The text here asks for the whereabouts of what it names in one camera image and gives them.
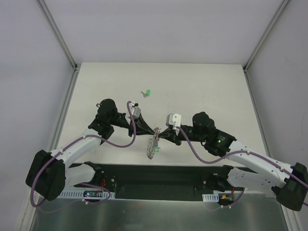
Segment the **metal disc with key rings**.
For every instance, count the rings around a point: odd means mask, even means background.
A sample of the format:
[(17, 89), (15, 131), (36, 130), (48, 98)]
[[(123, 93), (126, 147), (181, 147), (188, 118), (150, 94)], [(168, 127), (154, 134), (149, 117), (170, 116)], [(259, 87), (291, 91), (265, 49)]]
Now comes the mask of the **metal disc with key rings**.
[(153, 157), (154, 157), (154, 154), (156, 153), (155, 150), (156, 148), (159, 148), (159, 145), (158, 145), (158, 142), (159, 142), (159, 133), (160, 133), (160, 128), (156, 127), (154, 129), (154, 134), (152, 137), (149, 138), (149, 141), (148, 141), (148, 146), (147, 146), (147, 152), (146, 152), (146, 155), (147, 157), (152, 160)]

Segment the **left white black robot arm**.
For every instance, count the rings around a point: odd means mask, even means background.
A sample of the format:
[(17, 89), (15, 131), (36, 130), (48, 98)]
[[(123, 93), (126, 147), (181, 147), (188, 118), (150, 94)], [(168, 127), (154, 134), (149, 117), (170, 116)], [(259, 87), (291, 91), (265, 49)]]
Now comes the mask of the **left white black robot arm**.
[[(97, 105), (97, 114), (88, 128), (74, 141), (49, 152), (40, 150), (35, 154), (26, 177), (26, 185), (30, 187), (31, 196), (40, 194), (45, 200), (56, 199), (66, 186), (87, 183), (91, 187), (101, 184), (101, 171), (92, 163), (84, 163), (78, 167), (71, 165), (92, 149), (107, 143), (117, 148), (128, 148), (138, 135), (153, 135), (141, 115), (139, 105), (127, 102), (127, 112), (120, 113), (112, 99), (104, 99)], [(125, 128), (132, 138), (126, 145), (109, 141), (114, 128)]]

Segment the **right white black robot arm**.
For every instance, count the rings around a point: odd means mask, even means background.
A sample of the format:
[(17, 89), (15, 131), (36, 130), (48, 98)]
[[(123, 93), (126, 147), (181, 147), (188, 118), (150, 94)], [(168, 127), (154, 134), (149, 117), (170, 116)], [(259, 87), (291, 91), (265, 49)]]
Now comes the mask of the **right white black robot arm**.
[(224, 165), (206, 180), (212, 190), (223, 192), (230, 187), (258, 191), (275, 199), (284, 207), (300, 211), (308, 193), (308, 169), (301, 163), (283, 163), (256, 153), (234, 136), (216, 128), (205, 112), (192, 117), (192, 126), (181, 124), (179, 114), (169, 114), (167, 129), (158, 136), (176, 145), (186, 141), (195, 157), (204, 164), (222, 160), (236, 162), (249, 171)]

